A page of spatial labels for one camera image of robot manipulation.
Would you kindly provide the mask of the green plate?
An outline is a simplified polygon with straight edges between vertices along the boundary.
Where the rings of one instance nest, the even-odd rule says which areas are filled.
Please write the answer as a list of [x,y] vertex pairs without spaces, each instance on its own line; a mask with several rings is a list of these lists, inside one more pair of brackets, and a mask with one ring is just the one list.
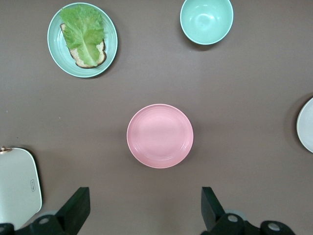
[[79,78],[92,78],[99,76],[109,68],[115,59],[118,49],[118,36],[115,25],[110,17],[101,8],[86,2],[74,2],[63,7],[63,9],[71,9],[79,5],[90,6],[98,11],[104,23],[104,52],[107,55],[106,60],[101,65],[85,69],[75,64],[74,58],[70,55],[64,39],[60,25],[64,22],[61,17],[61,11],[57,11],[50,21],[47,30],[48,49],[54,62],[66,73]]

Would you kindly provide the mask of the beige plate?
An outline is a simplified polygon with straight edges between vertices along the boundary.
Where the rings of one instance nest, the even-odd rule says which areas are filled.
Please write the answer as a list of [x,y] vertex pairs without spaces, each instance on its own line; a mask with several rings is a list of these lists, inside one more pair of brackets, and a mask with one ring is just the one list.
[[302,145],[313,153],[313,97],[305,103],[299,112],[296,131]]

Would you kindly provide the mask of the green bowl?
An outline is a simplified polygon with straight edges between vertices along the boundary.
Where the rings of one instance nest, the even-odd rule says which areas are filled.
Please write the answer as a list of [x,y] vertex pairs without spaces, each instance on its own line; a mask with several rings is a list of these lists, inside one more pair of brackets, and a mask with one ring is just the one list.
[[230,0],[185,0],[179,15],[185,36],[198,45],[212,45],[231,30],[234,20]]

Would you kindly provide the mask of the cream toaster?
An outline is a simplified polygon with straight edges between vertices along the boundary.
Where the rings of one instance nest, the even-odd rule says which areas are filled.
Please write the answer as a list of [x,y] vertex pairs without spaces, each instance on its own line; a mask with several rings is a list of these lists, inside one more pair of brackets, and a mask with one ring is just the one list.
[[0,224],[21,228],[43,204],[34,157],[22,148],[0,148]]

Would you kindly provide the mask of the pink plate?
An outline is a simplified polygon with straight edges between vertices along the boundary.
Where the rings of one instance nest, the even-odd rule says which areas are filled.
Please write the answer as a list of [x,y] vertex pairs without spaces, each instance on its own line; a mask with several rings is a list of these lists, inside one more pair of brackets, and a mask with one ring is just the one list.
[[127,144],[142,164],[164,169],[182,162],[193,146],[194,132],[188,117],[168,104],[139,110],[127,128]]

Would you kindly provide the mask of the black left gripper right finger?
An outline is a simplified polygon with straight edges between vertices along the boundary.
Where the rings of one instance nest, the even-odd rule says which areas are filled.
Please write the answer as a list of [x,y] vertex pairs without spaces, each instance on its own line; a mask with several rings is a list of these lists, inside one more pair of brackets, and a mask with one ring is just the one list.
[[256,227],[224,211],[211,187],[201,189],[201,214],[206,226],[201,235],[257,235]]

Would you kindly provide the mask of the green lettuce leaf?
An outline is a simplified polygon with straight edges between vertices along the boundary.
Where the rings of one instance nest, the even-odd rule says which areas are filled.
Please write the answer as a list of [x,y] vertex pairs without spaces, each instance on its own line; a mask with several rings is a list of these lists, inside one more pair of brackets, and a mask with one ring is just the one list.
[[78,4],[61,9],[60,17],[61,31],[75,64],[85,69],[101,65],[107,58],[101,13],[90,5]]

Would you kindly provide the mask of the brown table cover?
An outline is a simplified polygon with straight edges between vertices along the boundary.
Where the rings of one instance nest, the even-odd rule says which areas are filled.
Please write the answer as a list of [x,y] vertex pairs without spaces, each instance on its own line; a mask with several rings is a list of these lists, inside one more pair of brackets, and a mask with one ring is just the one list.
[[[313,153],[296,120],[313,97],[313,0],[231,0],[234,22],[211,46],[188,40],[184,0],[84,0],[118,33],[93,79],[61,70],[47,47],[54,14],[75,0],[0,0],[0,145],[30,151],[40,214],[90,188],[79,235],[200,235],[201,188],[259,226],[313,235]],[[183,111],[194,142],[178,165],[153,169],[128,149],[141,108]]]

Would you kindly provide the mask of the bread slice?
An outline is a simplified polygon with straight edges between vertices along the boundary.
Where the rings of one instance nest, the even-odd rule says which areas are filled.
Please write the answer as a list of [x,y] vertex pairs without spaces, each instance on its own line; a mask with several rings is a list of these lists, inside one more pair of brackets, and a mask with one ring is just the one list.
[[75,64],[84,69],[101,65],[107,58],[104,31],[100,24],[60,25],[66,46]]

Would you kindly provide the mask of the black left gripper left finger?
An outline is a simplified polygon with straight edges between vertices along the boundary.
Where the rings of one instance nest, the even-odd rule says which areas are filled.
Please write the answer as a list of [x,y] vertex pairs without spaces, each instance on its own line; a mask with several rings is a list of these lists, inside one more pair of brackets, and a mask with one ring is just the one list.
[[14,235],[78,235],[89,214],[89,188],[80,187],[55,215],[41,216]]

